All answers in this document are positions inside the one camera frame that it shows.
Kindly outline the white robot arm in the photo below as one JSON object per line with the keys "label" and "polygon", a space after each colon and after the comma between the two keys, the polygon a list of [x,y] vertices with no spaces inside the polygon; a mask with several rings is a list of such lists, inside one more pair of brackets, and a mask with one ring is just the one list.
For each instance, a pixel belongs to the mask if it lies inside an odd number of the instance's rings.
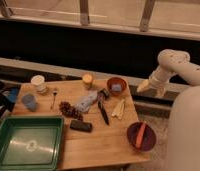
{"label": "white robot arm", "polygon": [[190,62],[188,52],[165,49],[158,67],[137,88],[150,88],[163,97],[170,78],[178,75],[190,87],[174,100],[169,116],[165,171],[200,171],[200,65]]}

